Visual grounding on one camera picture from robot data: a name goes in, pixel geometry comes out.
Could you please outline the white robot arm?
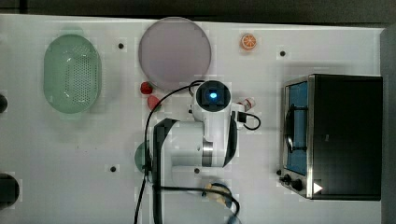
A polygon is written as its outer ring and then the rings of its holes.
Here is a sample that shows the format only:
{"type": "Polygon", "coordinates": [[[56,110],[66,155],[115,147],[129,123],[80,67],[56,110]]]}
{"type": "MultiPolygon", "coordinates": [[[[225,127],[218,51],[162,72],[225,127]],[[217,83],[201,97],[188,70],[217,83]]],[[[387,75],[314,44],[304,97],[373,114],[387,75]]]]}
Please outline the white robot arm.
{"type": "Polygon", "coordinates": [[[228,187],[208,180],[236,153],[243,108],[232,102],[230,89],[220,81],[197,80],[193,84],[197,87],[191,92],[193,120],[166,118],[150,134],[155,224],[164,224],[165,191],[219,195],[227,203],[233,201],[228,187]]]}

